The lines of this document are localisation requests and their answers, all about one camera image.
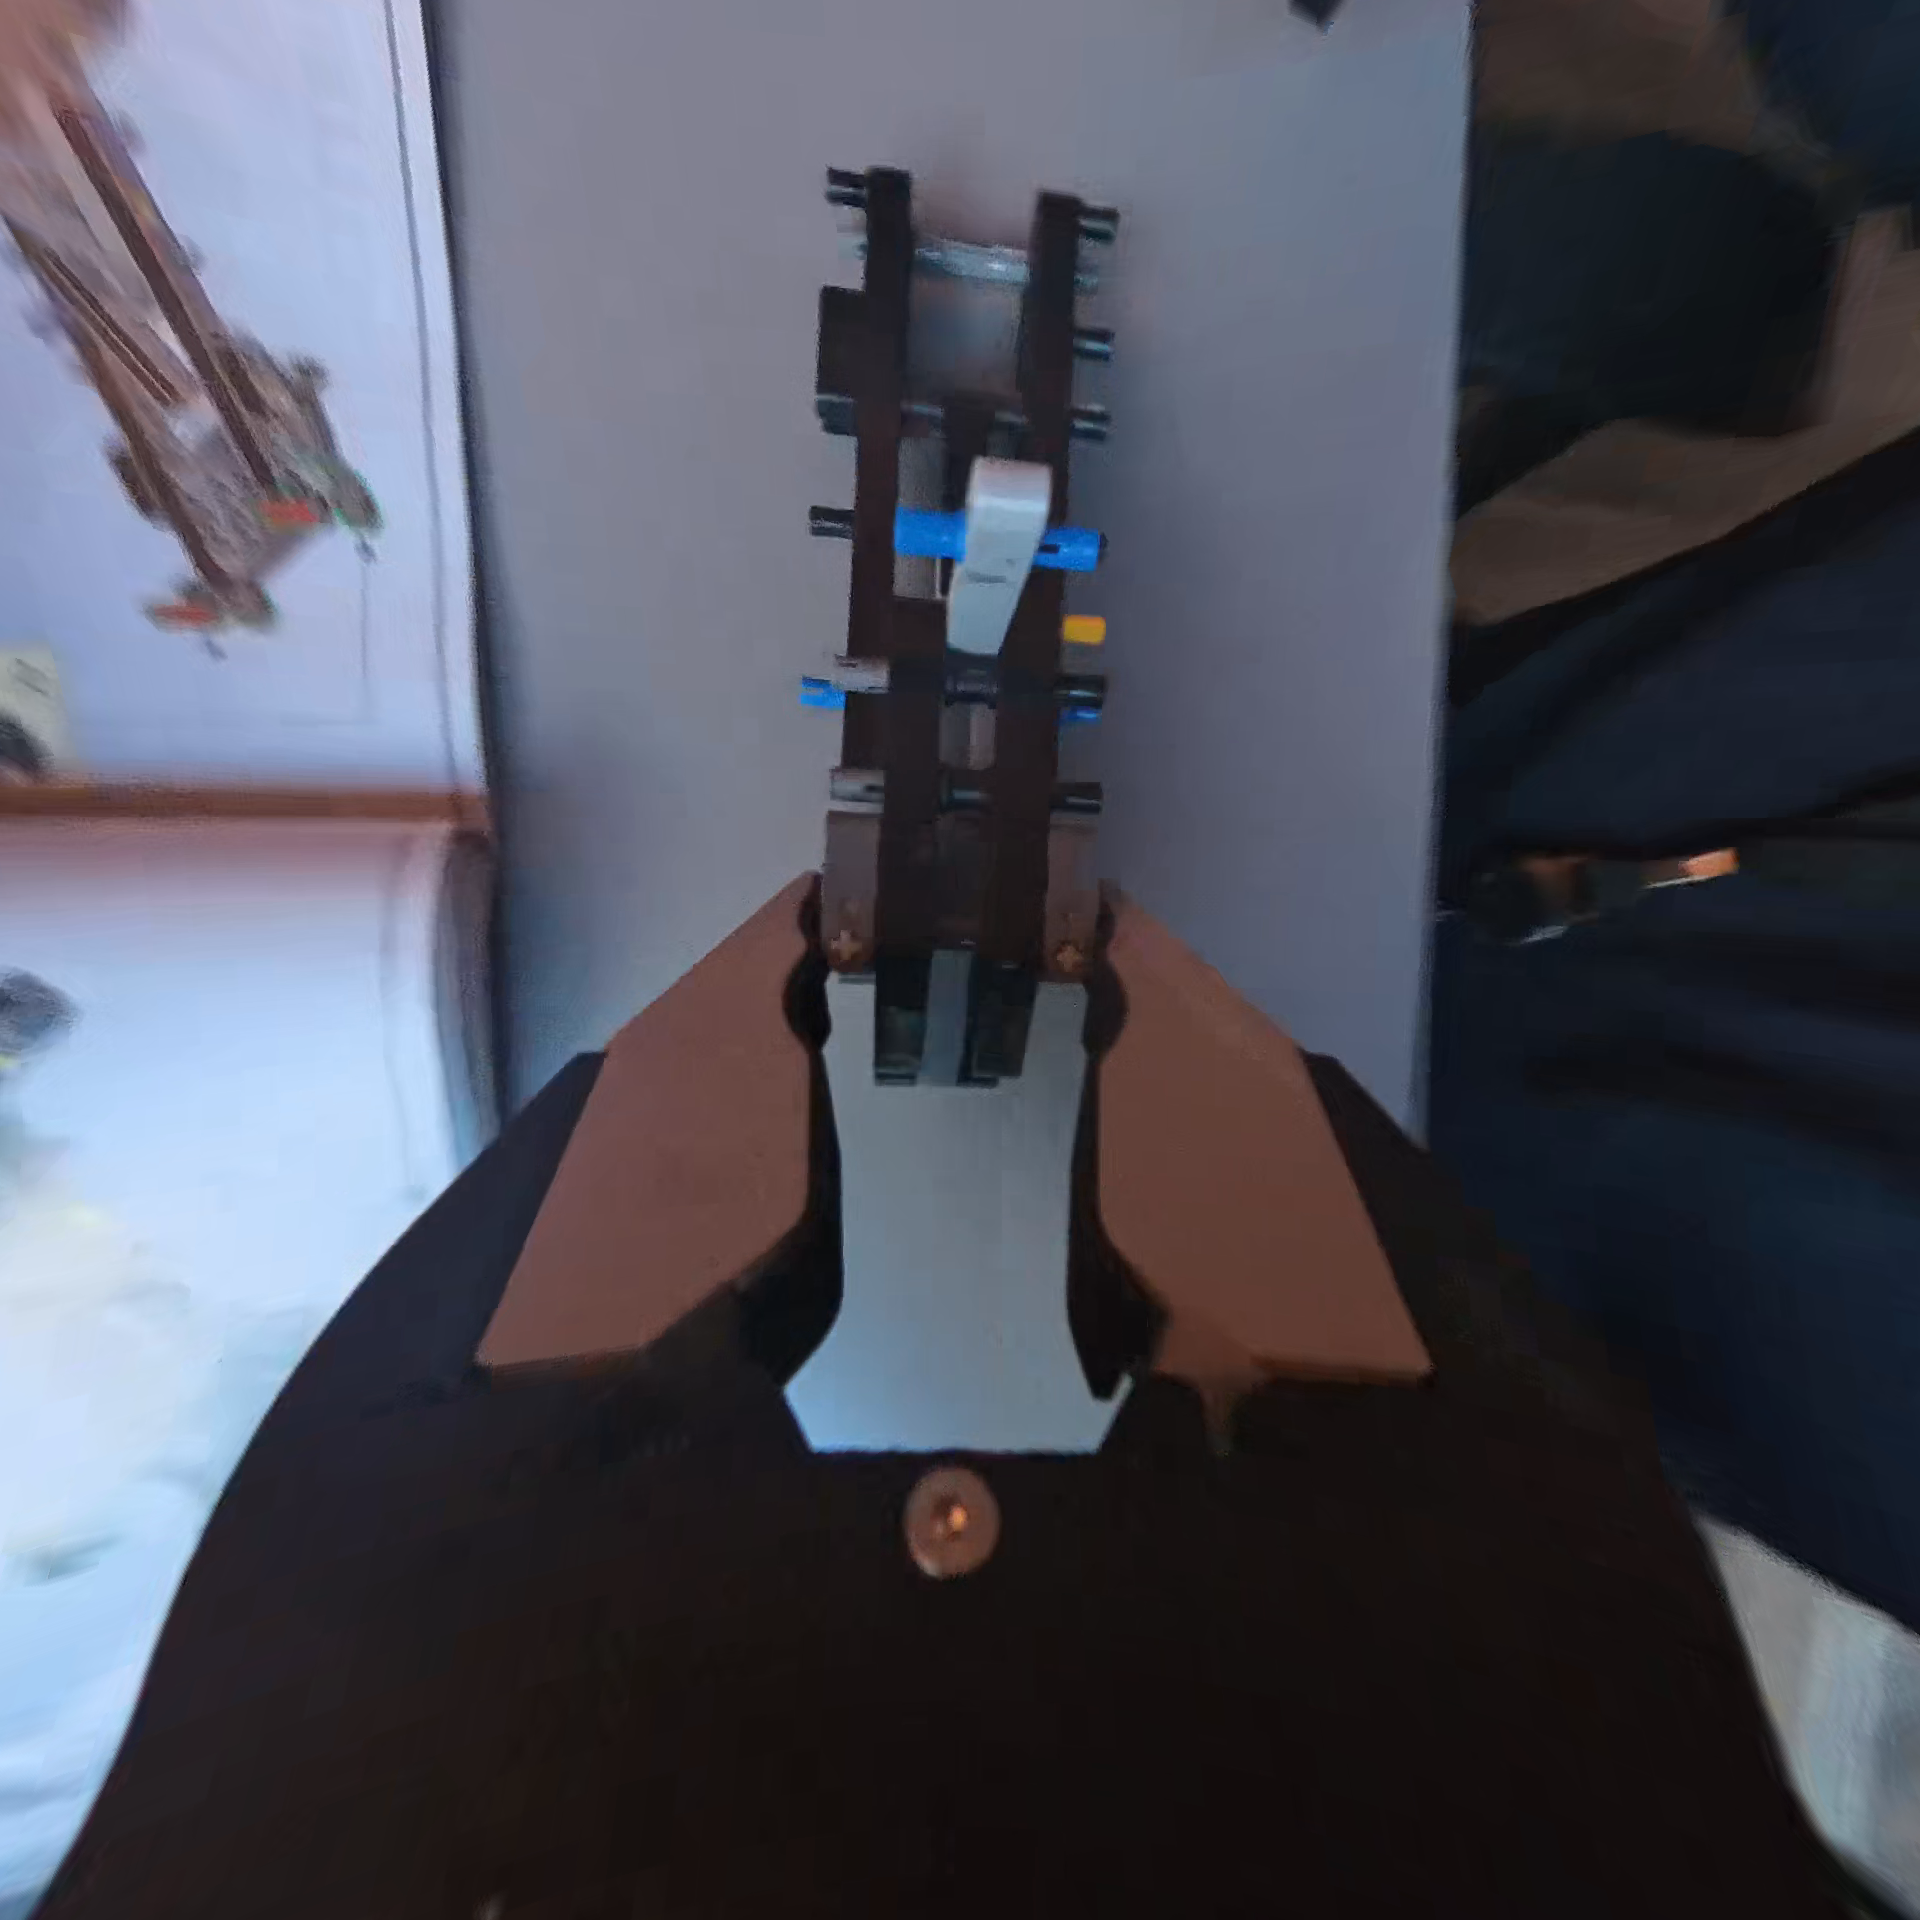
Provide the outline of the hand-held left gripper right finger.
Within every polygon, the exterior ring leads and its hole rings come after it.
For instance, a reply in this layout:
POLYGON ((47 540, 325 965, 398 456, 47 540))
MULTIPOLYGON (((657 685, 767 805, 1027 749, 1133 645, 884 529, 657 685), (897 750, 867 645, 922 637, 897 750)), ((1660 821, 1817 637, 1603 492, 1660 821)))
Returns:
POLYGON ((1076 1121, 1090 1384, 1423 1384, 1298 1041, 1133 895, 1100 897, 1076 1121))

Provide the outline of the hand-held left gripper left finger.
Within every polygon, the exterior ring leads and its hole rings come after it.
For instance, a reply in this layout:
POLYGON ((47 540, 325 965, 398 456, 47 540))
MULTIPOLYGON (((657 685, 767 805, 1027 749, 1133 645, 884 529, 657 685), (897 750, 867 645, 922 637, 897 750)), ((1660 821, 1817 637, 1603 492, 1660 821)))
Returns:
POLYGON ((794 1379, 843 1310, 823 1041, 817 872, 794 872, 597 1054, 478 1363, 634 1363, 718 1318, 794 1379))

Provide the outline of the black lego frame assembly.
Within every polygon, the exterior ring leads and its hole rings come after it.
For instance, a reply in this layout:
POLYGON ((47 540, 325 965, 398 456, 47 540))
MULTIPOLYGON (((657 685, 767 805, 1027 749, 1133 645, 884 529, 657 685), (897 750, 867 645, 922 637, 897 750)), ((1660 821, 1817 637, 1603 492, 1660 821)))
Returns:
POLYGON ((1100 724, 1105 623, 1076 581, 1105 534, 1068 456, 1111 433, 1084 374, 1119 210, 1042 190, 1018 243, 930 234, 890 167, 823 172, 857 281, 817 286, 815 418, 850 499, 809 534, 850 549, 850 623, 809 712, 837 712, 817 954, 873 990, 873 1083, 999 1091, 1046 984, 1100 945, 1100 784, 1065 734, 1100 724))

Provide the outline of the long lego truss assembly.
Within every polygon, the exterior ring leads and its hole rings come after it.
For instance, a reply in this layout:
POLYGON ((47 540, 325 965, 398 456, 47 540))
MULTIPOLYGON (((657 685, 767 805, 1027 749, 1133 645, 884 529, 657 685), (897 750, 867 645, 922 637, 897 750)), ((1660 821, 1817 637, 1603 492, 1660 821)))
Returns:
POLYGON ((269 581, 317 534, 351 534, 374 560, 376 499, 325 411, 330 374, 217 318, 105 108, 85 60, 130 8, 0 8, 0 25, 5 250, 107 418, 130 507, 181 549, 149 623, 217 657, 217 637, 273 629, 269 581))

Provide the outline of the wooden edge strip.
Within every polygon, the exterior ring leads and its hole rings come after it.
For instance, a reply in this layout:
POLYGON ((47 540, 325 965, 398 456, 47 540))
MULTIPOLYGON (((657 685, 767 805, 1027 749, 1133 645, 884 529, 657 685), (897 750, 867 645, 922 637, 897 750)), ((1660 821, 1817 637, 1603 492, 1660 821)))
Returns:
POLYGON ((358 827, 450 827, 494 829, 478 789, 390 784, 0 784, 5 821, 358 821, 358 827))

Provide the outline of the person's dark clothing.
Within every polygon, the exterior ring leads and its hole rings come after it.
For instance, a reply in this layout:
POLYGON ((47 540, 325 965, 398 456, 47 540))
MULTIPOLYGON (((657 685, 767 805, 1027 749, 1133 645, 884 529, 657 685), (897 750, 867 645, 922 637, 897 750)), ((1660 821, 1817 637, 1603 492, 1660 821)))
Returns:
POLYGON ((1915 8, 1473 8, 1433 1142, 1915 1626, 1915 8))

